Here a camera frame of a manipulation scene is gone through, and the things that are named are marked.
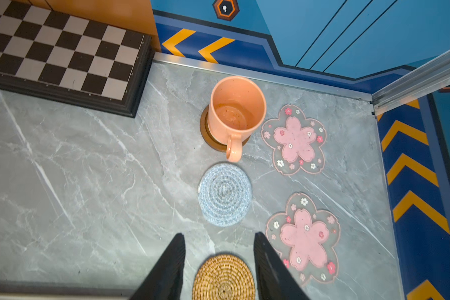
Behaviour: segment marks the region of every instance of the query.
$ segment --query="blue knitted coaster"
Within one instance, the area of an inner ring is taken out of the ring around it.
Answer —
[[[240,222],[252,203],[252,184],[238,166],[212,166],[198,186],[201,212],[211,224],[226,227]]]

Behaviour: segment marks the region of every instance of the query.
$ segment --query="straw coaster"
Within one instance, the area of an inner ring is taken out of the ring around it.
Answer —
[[[237,256],[211,257],[198,270],[192,300],[255,300],[252,273]]]

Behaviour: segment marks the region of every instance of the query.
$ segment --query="black and white checkerboard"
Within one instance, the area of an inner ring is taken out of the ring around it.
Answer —
[[[0,0],[0,88],[135,116],[151,37]]]

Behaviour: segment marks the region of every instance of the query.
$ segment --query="yellow chevron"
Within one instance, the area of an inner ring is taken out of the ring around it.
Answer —
[[[410,102],[406,103],[406,105],[411,106],[411,107],[416,108],[416,109],[420,109],[420,104],[419,104],[419,100],[418,99],[410,101]]]
[[[447,218],[441,215],[438,211],[436,211],[433,207],[431,207],[428,203],[423,201],[422,198],[415,195],[411,190],[398,202],[397,206],[393,209],[393,219],[394,221],[398,221],[406,211],[412,205],[418,207],[424,214],[426,214],[433,222],[437,223],[444,231],[450,234],[450,228],[448,227]]]
[[[194,34],[196,31],[190,30],[190,29],[182,29],[179,32],[175,33],[173,36],[171,36],[169,39],[164,41],[162,45],[167,48],[168,51],[172,52],[173,55],[185,57],[182,52],[180,52],[177,48],[175,48],[176,45],[180,44]]]
[[[437,174],[433,172],[432,170],[428,169],[427,167],[421,165],[416,160],[408,157],[404,153],[400,155],[400,157],[397,159],[397,161],[392,165],[390,170],[387,173],[387,181],[388,185],[390,185],[394,179],[397,177],[397,175],[402,171],[402,169],[407,166],[419,175],[423,176],[426,180],[429,182],[435,184],[438,186],[438,179]]]
[[[407,300],[429,300],[430,298],[433,300],[445,300],[428,279],[409,292],[406,298]]]
[[[219,40],[214,41],[210,45],[206,46],[203,49],[200,49],[198,53],[203,56],[204,59],[209,63],[218,63],[216,59],[212,56],[212,52],[219,50],[220,48],[230,44],[234,39],[222,37]]]
[[[388,147],[388,145],[390,145],[390,142],[394,139],[394,137],[399,131],[410,137],[413,137],[415,140],[422,142],[427,146],[429,144],[427,134],[425,132],[413,128],[412,126],[407,125],[405,123],[402,123],[399,120],[395,120],[395,122],[393,122],[393,125],[390,127],[390,129],[388,129],[387,134],[381,141],[382,151],[385,151],[385,149]]]

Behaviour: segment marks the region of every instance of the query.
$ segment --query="orange wall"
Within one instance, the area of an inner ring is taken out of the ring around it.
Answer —
[[[161,52],[150,0],[30,0],[42,8],[135,30],[152,36],[152,47]]]

